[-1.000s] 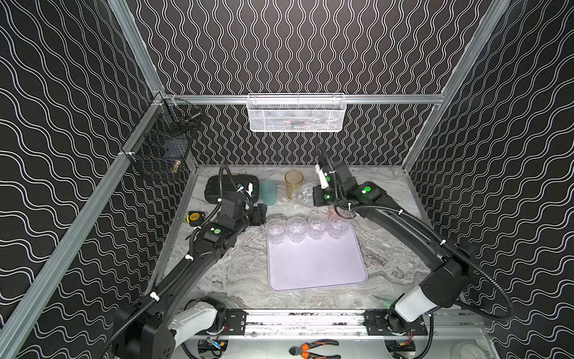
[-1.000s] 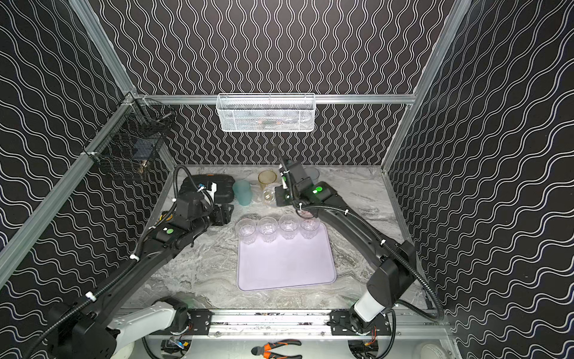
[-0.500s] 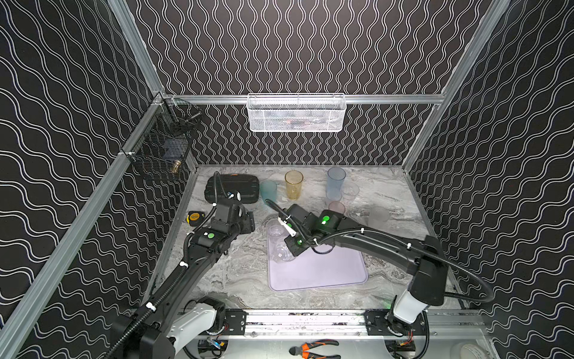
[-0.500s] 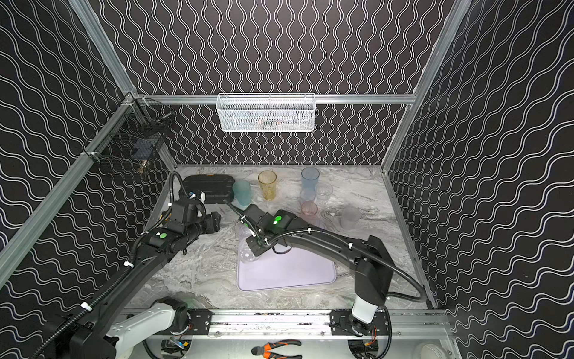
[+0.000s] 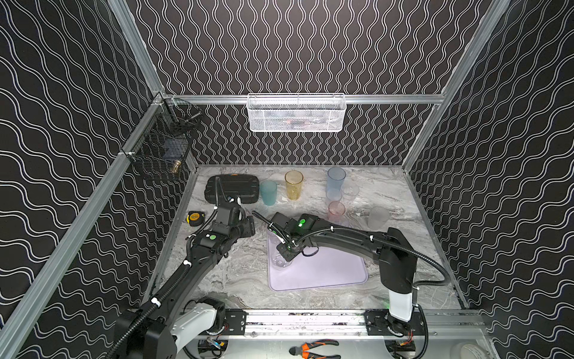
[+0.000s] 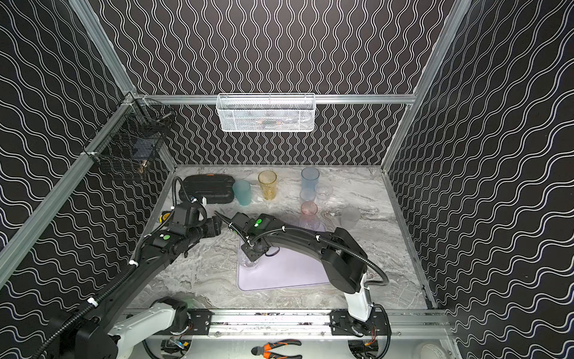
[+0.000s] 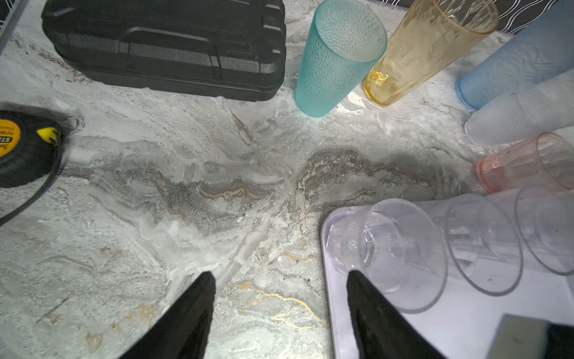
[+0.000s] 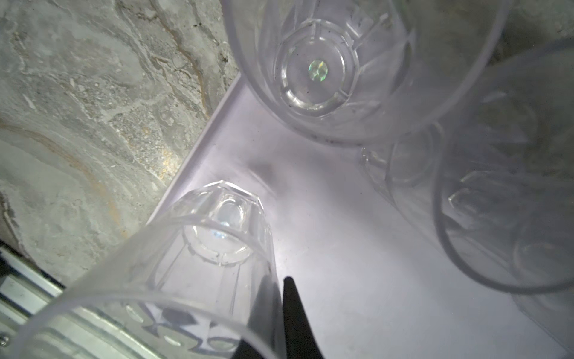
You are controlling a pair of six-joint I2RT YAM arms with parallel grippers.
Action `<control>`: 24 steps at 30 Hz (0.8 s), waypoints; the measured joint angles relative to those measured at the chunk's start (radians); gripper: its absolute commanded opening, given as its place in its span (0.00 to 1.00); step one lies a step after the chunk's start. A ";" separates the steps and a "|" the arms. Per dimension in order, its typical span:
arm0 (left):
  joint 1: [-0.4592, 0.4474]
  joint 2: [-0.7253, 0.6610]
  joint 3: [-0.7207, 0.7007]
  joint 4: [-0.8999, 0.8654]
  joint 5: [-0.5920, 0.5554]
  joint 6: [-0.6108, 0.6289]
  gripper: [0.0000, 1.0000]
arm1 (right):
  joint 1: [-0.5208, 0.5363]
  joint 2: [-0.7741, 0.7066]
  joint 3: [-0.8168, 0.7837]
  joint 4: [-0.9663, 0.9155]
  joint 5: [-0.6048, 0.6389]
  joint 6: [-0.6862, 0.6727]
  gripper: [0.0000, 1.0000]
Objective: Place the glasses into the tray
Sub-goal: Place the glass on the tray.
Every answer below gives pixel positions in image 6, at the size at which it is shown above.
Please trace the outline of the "lavender plastic tray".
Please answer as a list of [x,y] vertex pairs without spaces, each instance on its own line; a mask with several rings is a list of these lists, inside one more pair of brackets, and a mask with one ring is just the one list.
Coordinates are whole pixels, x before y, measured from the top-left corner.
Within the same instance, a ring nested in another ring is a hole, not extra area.
[[237,265],[237,286],[240,290],[278,290],[329,283],[320,260],[288,248],[271,247],[256,261],[249,260],[243,252],[243,247],[250,248],[247,240],[266,230],[280,227],[282,224],[278,221],[259,218],[253,223],[250,232],[240,238]]

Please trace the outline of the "clear faceted glass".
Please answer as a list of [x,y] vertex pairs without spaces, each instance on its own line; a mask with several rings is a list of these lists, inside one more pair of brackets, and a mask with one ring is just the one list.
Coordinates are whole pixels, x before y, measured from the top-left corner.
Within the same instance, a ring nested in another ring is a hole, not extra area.
[[302,215],[299,218],[299,226],[303,229],[317,231],[321,227],[321,222],[316,215]]

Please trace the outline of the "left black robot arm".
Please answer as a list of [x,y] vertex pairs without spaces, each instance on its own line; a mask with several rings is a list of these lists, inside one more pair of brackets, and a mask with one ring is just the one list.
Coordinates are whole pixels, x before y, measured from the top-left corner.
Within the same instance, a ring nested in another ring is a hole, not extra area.
[[116,358],[120,354],[122,337],[111,330],[127,305],[181,254],[221,232],[221,219],[207,215],[206,197],[181,190],[182,201],[141,240],[121,273],[76,309],[50,320],[48,335],[33,358]]

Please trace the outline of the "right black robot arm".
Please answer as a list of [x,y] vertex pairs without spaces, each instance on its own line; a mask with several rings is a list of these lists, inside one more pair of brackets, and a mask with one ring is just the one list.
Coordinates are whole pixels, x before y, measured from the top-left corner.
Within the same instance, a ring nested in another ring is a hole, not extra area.
[[251,262],[268,257],[271,248],[285,248],[318,260],[330,284],[345,293],[348,305],[343,319],[331,321],[333,332],[364,337],[381,328],[375,324],[375,304],[369,287],[384,287],[390,280],[347,230],[338,227],[333,232],[315,231],[292,226],[267,214],[251,218],[238,212],[228,218],[216,211],[215,215],[239,235],[243,242],[241,250]]

